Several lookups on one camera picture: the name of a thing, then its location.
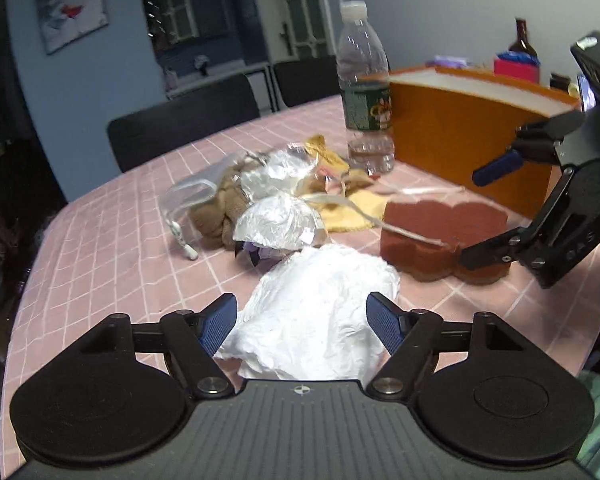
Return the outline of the black chair left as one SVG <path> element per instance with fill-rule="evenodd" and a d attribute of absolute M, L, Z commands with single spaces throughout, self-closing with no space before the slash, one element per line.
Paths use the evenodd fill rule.
<path fill-rule="evenodd" d="M 206 84 L 177 98 L 112 120 L 108 140 L 121 171 L 260 117 L 242 74 Z"/>

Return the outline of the black chair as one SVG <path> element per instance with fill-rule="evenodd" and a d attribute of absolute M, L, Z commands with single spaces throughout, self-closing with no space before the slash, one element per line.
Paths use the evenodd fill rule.
<path fill-rule="evenodd" d="M 177 98 L 112 120 L 108 140 L 121 171 L 260 117 L 242 74 L 206 84 Z"/>
<path fill-rule="evenodd" d="M 286 107 L 338 96 L 340 93 L 335 55 L 276 63 L 273 72 Z"/>

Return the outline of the clear plastic water bottle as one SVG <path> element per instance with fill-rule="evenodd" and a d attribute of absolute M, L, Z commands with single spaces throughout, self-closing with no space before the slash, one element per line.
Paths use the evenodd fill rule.
<path fill-rule="evenodd" d="M 362 0 L 340 4 L 343 30 L 336 53 L 350 159 L 372 176 L 394 166 L 388 58 Z"/>

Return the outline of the clear drawstring plastic bag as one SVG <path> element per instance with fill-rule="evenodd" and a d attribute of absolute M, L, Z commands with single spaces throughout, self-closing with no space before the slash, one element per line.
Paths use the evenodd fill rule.
<path fill-rule="evenodd" d="M 212 201 L 219 191 L 224 171 L 242 160 L 245 154 L 244 151 L 230 153 L 196 174 L 178 180 L 160 195 L 158 205 L 161 217 L 187 259 L 195 261 L 198 258 L 198 252 L 187 238 L 188 232 L 194 232 L 194 229 L 185 229 L 188 212 L 193 207 Z"/>

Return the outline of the white glass-pane door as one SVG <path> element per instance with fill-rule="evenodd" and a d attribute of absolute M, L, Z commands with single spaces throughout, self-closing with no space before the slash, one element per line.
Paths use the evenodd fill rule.
<path fill-rule="evenodd" d="M 335 53 L 329 0 L 257 0 L 257 4 L 272 63 Z"/>

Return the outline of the yellow cleaning cloth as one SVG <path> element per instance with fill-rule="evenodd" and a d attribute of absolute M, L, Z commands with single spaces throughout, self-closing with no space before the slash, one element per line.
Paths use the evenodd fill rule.
<path fill-rule="evenodd" d="M 332 151 L 321 134 L 305 140 L 304 148 L 317 159 L 317 166 L 310 192 L 301 198 L 320 214 L 326 231 L 358 232 L 378 226 L 389 197 L 370 189 L 374 181 L 367 172 Z"/>

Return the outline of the orange storage box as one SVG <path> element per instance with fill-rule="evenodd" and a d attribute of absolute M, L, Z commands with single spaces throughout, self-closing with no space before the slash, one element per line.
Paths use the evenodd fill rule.
<path fill-rule="evenodd" d="M 535 216 L 557 171 L 538 162 L 484 188 L 472 173 L 501 156 L 516 130 L 579 107 L 567 93 L 485 70 L 414 67 L 390 75 L 394 158 L 464 186 L 526 218 Z"/>

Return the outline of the purple wrapped item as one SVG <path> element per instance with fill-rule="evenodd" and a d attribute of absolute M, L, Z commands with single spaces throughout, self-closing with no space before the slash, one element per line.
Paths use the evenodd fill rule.
<path fill-rule="evenodd" d="M 251 242 L 236 242 L 234 246 L 235 257 L 245 252 L 253 266 L 258 266 L 264 260 L 280 260 L 284 254 L 278 250 L 269 247 L 261 247 Z"/>

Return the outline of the pink box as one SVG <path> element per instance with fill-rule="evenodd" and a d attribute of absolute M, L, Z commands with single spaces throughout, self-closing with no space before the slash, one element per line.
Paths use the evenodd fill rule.
<path fill-rule="evenodd" d="M 540 82 L 540 61 L 527 53 L 507 51 L 498 54 L 493 60 L 493 71 L 535 84 Z"/>

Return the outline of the silver foil pouch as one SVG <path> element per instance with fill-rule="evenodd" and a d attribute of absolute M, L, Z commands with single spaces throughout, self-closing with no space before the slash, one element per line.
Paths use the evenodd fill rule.
<path fill-rule="evenodd" d="M 327 240 L 321 216 L 300 198 L 277 193 L 257 200 L 238 218 L 235 242 L 295 252 Z"/>

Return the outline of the black chair right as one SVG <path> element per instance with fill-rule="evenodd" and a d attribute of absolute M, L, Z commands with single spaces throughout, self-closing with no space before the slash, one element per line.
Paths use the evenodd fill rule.
<path fill-rule="evenodd" d="M 340 93 L 335 55 L 276 63 L 273 72 L 286 107 L 338 96 Z"/>

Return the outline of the brown plush scrunchie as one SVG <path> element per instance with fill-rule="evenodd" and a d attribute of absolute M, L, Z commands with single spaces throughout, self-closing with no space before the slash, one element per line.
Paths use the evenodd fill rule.
<path fill-rule="evenodd" d="M 226 168 L 212 200 L 189 209 L 189 219 L 209 248 L 223 247 L 234 250 L 234 231 L 237 220 L 250 206 L 250 199 L 242 190 L 240 177 L 253 162 L 244 158 Z"/>

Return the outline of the red-brown shaped sponge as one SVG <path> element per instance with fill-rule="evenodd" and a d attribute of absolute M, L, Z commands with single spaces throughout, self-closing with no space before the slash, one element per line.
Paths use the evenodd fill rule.
<path fill-rule="evenodd" d="M 504 278 L 509 271 L 508 263 L 468 270 L 458 262 L 464 248 L 506 230 L 507 214 L 498 208 L 479 202 L 455 205 L 435 200 L 411 204 L 390 202 L 384 221 L 389 226 L 442 243 L 438 246 L 426 240 L 413 240 L 386 229 L 380 232 L 381 258 L 417 281 L 432 282 L 455 276 L 468 284 L 487 285 Z"/>

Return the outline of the brown glass bottle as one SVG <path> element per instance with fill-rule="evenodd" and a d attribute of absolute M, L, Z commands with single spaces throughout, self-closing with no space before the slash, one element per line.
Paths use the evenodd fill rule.
<path fill-rule="evenodd" d="M 535 48 L 530 44 L 527 21 L 524 18 L 516 18 L 516 40 L 508 47 L 508 50 L 528 54 L 534 58 L 538 56 Z"/>

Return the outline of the framed wall picture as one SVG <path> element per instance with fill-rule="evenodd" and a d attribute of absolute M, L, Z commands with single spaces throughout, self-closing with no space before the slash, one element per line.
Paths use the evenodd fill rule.
<path fill-rule="evenodd" d="M 34 0 L 44 50 L 51 55 L 109 24 L 105 0 Z"/>

